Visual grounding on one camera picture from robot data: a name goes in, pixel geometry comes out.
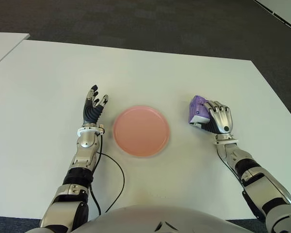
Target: purple box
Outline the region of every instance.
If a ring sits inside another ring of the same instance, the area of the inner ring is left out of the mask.
[[[195,96],[190,103],[189,123],[209,123],[210,117],[208,110],[203,105],[207,100],[201,96]]]

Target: black cable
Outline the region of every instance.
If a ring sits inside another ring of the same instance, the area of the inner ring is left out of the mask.
[[[119,197],[121,196],[121,194],[122,194],[122,192],[123,192],[123,190],[124,190],[124,186],[125,186],[125,175],[124,175],[124,171],[123,171],[122,167],[120,166],[120,164],[119,164],[115,159],[113,159],[112,157],[110,157],[110,156],[107,155],[107,154],[102,153],[102,135],[101,135],[101,137],[100,137],[100,141],[101,141],[101,143],[100,143],[100,151],[97,152],[97,153],[99,153],[99,158],[98,158],[97,163],[96,163],[96,165],[95,165],[95,167],[94,167],[93,174],[94,174],[94,172],[95,172],[95,170],[96,170],[96,168],[97,168],[97,166],[98,166],[98,164],[99,164],[99,162],[100,162],[101,156],[104,155],[104,156],[108,157],[109,159],[111,159],[113,162],[116,163],[116,165],[120,168],[120,170],[121,170],[121,172],[122,172],[122,175],[123,175],[123,185],[122,185],[122,189],[121,189],[120,193],[117,195],[117,197],[115,198],[115,200],[112,202],[112,204],[109,206],[109,208],[105,211],[105,213],[106,213],[106,212],[108,212],[108,211],[111,209],[111,207],[115,204],[115,202],[116,202],[116,201],[119,199]],[[95,195],[94,195],[94,193],[93,193],[92,184],[90,184],[90,186],[89,186],[89,190],[90,190],[91,195],[92,195],[92,198],[93,198],[93,200],[94,200],[94,202],[95,202],[95,204],[96,204],[96,206],[97,206],[98,214],[101,215],[101,209],[100,209],[99,203],[98,203],[98,201],[97,201],[97,199],[95,198]]]
[[[229,165],[226,164],[226,162],[223,161],[223,159],[221,158],[221,156],[219,155],[219,152],[217,150],[217,154],[219,156],[219,158],[221,159],[222,163],[224,163],[224,165],[233,173],[233,175],[236,177],[237,181],[240,183],[240,185],[244,188],[242,181],[238,178],[237,174],[233,171],[233,169],[230,168]]]
[[[94,170],[93,170],[93,175],[94,175],[94,172],[100,162],[100,159],[101,159],[101,155],[102,155],[102,135],[100,136],[100,151],[99,151],[99,158],[97,160],[97,163],[95,164],[95,167],[94,167]],[[89,185],[89,191],[91,192],[91,195],[92,195],[92,198],[97,206],[97,209],[98,209],[98,214],[101,215],[101,209],[100,209],[100,206],[98,204],[98,201],[97,199],[95,198],[95,195],[93,193],[93,188],[92,188],[92,184]]]
[[[113,162],[115,162],[116,165],[120,168],[120,170],[122,172],[122,175],[123,175],[123,185],[122,185],[122,189],[121,189],[120,193],[117,195],[117,197],[115,198],[115,200],[112,202],[112,204],[109,206],[109,208],[106,210],[106,212],[108,212],[111,209],[111,207],[114,205],[114,203],[117,201],[117,199],[121,196],[121,194],[122,194],[122,192],[124,190],[124,186],[125,186],[125,175],[124,175],[124,172],[123,172],[122,167],[120,166],[120,164],[118,164],[118,162],[116,160],[114,160],[112,157],[108,156],[107,154],[104,154],[104,153],[101,153],[101,154],[103,154],[104,156],[107,156],[109,159],[111,159]]]

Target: robotic arm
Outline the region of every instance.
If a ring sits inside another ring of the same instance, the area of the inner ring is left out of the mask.
[[[237,146],[231,134],[233,122],[230,109],[217,101],[203,104],[210,117],[201,128],[215,133],[220,158],[227,163],[243,186],[242,195],[253,214],[266,221],[269,233],[291,233],[291,195],[252,156]]]
[[[98,136],[104,134],[103,126],[97,127],[97,121],[108,102],[107,95],[100,102],[95,99],[97,95],[95,85],[85,100],[83,125],[78,129],[77,152],[64,182],[57,189],[40,222],[40,228],[32,229],[29,233],[69,233],[88,221],[88,189],[97,162]]]

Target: pink plate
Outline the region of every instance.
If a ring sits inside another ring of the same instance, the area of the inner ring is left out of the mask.
[[[147,157],[165,147],[169,139],[169,126],[157,110],[134,106],[117,117],[113,136],[119,147],[128,154]]]

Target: gray carpet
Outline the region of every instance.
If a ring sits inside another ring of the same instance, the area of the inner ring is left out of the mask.
[[[291,112],[291,29],[253,0],[0,0],[0,32],[252,60]],[[0,217],[0,233],[24,232],[37,223]],[[257,220],[234,223],[266,232]]]
[[[0,217],[0,233],[23,233],[38,227],[39,219]],[[264,224],[257,219],[230,220],[255,233],[267,233]]]

